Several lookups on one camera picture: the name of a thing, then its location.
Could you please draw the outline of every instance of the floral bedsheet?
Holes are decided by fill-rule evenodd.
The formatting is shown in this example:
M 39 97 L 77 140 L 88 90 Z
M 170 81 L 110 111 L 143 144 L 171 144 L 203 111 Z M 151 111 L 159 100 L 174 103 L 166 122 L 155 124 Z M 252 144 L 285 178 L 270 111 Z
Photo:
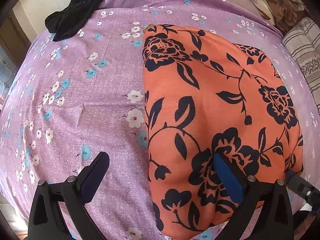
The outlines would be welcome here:
M 262 49 L 295 105 L 303 176 L 320 186 L 317 107 L 279 31 L 226 0 L 105 0 L 74 37 L 53 42 L 47 30 L 37 37 L 1 112 L 0 187 L 25 218 L 39 179 L 62 182 L 105 151 L 110 168 L 86 205 L 102 233 L 108 239 L 169 239 L 156 228 L 147 180 L 142 30 L 148 24 L 192 26 Z M 299 210 L 302 200 L 290 198 L 293 211 Z M 214 239 L 222 227 L 196 238 Z

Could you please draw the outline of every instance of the orange fabric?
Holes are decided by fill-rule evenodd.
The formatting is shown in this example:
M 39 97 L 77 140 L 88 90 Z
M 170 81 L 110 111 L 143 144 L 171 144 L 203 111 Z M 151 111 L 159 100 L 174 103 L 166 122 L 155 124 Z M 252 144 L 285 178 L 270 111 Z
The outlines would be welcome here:
M 246 176 L 274 183 L 303 170 L 291 98 L 269 58 L 191 27 L 144 34 L 149 181 L 159 230 L 190 239 L 235 211 L 212 166 L 223 152 Z

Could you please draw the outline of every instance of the silver bolt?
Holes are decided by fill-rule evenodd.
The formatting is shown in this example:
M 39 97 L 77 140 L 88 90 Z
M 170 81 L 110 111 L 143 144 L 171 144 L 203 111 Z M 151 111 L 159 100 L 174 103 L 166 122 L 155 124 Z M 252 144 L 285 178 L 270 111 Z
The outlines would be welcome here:
M 39 186 L 43 186 L 45 184 L 45 180 L 44 179 L 41 179 L 38 181 L 38 185 Z
M 256 177 L 253 176 L 253 175 L 249 175 L 248 176 L 248 181 L 255 182 L 256 181 Z
M 282 179 L 278 179 L 277 182 L 278 182 L 278 184 L 279 184 L 280 186 L 283 186 L 283 185 L 284 185 L 284 181 L 283 181 Z
M 68 182 L 74 182 L 76 179 L 77 179 L 77 177 L 72 175 L 72 176 L 67 178 L 67 181 Z

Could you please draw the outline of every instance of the black cloth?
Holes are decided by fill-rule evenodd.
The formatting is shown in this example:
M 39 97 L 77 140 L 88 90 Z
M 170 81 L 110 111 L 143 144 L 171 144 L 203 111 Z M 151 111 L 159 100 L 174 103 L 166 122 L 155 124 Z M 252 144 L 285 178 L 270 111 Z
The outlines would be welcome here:
M 71 0 L 67 8 L 49 15 L 44 24 L 50 33 L 55 33 L 53 41 L 71 38 L 99 8 L 103 0 Z

